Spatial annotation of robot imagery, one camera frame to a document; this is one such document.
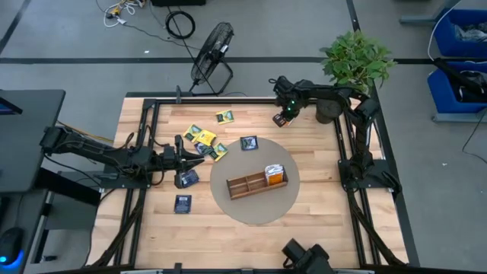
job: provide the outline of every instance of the blue bin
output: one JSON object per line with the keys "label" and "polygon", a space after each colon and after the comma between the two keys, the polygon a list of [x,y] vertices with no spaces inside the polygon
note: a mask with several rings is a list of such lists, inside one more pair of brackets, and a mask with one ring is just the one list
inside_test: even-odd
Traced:
{"label": "blue bin", "polygon": [[468,42],[458,40],[452,24],[461,27],[480,24],[487,21],[487,11],[452,10],[438,24],[434,37],[440,52],[444,56],[487,57],[487,42]]}
{"label": "blue bin", "polygon": [[[487,73],[487,63],[449,62],[448,65],[459,72],[472,70]],[[429,75],[428,84],[434,104],[436,104],[436,110],[439,113],[478,113],[487,107],[487,103],[461,103],[457,101],[447,75],[440,69]]]}

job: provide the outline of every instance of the wooden caddy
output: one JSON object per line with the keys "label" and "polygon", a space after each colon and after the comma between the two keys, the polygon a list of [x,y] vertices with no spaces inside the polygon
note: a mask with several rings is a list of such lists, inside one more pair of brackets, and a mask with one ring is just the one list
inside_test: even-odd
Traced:
{"label": "wooden caddy", "polygon": [[245,177],[227,180],[228,192],[230,199],[239,199],[262,193],[269,190],[275,190],[279,187],[288,185],[288,175],[284,169],[284,176],[281,183],[269,185],[266,180],[266,172],[259,172]]}

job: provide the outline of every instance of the electric fan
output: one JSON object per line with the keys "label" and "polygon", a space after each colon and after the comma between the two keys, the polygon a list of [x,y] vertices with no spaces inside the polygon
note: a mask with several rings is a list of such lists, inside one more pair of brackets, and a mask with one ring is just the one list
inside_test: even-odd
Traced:
{"label": "electric fan", "polygon": [[189,89],[189,92],[193,90],[196,85],[202,84],[208,80],[212,75],[216,66],[221,62],[230,72],[227,81],[223,84],[219,92],[206,93],[206,94],[193,94],[198,95],[218,95],[221,94],[227,87],[228,82],[234,77],[234,72],[230,66],[224,60],[225,53],[228,50],[228,44],[230,44],[231,38],[234,35],[234,28],[230,23],[221,22],[210,33],[205,43],[203,44],[198,56],[195,59],[193,68],[191,69],[191,79],[193,80],[193,86]]}

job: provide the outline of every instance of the fan grille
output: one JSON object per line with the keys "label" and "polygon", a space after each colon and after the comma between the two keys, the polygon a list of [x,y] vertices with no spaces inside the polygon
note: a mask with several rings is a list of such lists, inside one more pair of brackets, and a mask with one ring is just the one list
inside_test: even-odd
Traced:
{"label": "fan grille", "polygon": [[193,69],[191,69],[191,79],[194,84],[204,83],[210,77],[224,57],[221,48],[228,46],[233,35],[234,28],[230,23],[221,22],[213,29],[199,51]]}

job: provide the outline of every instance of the concrete floor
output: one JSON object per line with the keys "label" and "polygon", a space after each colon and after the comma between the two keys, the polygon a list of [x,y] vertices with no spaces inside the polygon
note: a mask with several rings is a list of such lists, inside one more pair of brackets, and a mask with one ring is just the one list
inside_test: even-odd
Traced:
{"label": "concrete floor", "polygon": [[[114,1],[99,0],[102,7]],[[425,58],[431,26],[401,26],[401,14],[432,12],[437,1],[354,0],[362,31],[388,46],[396,58]],[[21,2],[0,2],[0,37],[15,17]],[[464,0],[461,8],[487,8],[487,1]],[[183,7],[197,24],[189,45],[201,46],[220,21],[232,23],[235,37],[228,56],[318,57],[318,49],[352,29],[343,0],[208,0],[202,7]],[[155,8],[164,19],[165,9]],[[149,10],[137,10],[124,17],[128,24],[163,38],[168,35]],[[185,57],[184,48],[161,42],[136,30],[117,26],[106,29],[103,13],[94,1],[31,0],[19,25],[0,55],[3,58],[144,58]],[[438,55],[435,43],[432,54]],[[244,92],[250,96],[272,95],[268,78],[286,75],[327,83],[317,63],[231,63],[234,78],[226,93]],[[173,91],[179,84],[191,84],[190,64],[0,64],[0,88],[66,90],[59,119],[93,134],[115,135],[123,98],[130,91]],[[390,80],[379,90],[390,141],[403,184],[406,205],[422,266],[446,269],[487,270],[485,227],[487,208],[485,177],[480,160],[461,152],[474,125],[431,122],[435,113],[426,79],[431,65],[398,65]],[[211,83],[219,86],[224,71],[217,69]],[[209,91],[208,86],[196,92]],[[487,158],[480,126],[467,147]],[[83,158],[72,155],[57,160],[82,170],[101,170]],[[52,170],[62,168],[50,163]],[[87,233],[65,236],[65,243],[52,243],[53,252],[72,255],[68,263],[46,265],[43,271],[79,267],[87,246],[76,244],[88,239]]]}

